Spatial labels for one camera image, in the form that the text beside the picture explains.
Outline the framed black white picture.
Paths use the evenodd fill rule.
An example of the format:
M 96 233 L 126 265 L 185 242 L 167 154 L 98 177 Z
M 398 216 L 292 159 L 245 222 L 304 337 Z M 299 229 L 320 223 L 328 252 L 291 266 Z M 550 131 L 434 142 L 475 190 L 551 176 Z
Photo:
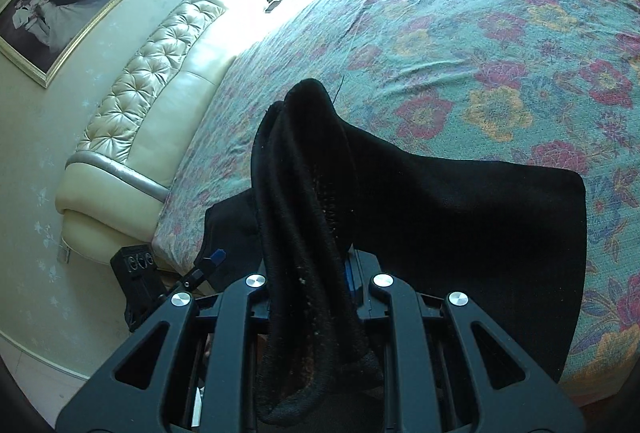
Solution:
M 3 0 L 1 54 L 47 89 L 77 45 L 122 0 Z

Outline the black pants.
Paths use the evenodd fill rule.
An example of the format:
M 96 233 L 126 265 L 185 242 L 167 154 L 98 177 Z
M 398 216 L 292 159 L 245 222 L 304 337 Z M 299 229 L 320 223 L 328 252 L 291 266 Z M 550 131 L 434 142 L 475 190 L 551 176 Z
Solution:
M 218 290 L 266 272 L 263 423 L 294 427 L 390 382 L 405 432 L 584 426 L 558 384 L 586 274 L 576 172 L 409 154 L 305 80 L 259 124 L 250 188 L 206 211 L 200 257 L 217 249 Z M 350 249 L 378 258 L 379 319 L 352 303 Z

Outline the floral green bedspread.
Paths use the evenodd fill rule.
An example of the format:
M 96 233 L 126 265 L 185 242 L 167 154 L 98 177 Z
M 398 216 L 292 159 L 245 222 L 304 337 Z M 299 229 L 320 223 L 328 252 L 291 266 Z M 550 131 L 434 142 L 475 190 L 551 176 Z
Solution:
M 639 356 L 639 0 L 286 0 L 224 75 L 152 244 L 184 271 L 208 207 L 250 185 L 262 116 L 320 80 L 348 122 L 407 152 L 573 170 L 585 293 L 562 387 L 587 405 Z

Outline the cream tufted headboard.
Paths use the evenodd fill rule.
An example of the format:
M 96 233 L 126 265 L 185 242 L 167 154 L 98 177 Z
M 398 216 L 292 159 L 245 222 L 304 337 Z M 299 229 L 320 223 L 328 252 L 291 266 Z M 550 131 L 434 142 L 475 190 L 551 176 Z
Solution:
M 180 0 L 117 76 L 67 159 L 55 207 L 62 242 L 105 264 L 149 245 L 169 188 L 267 0 Z

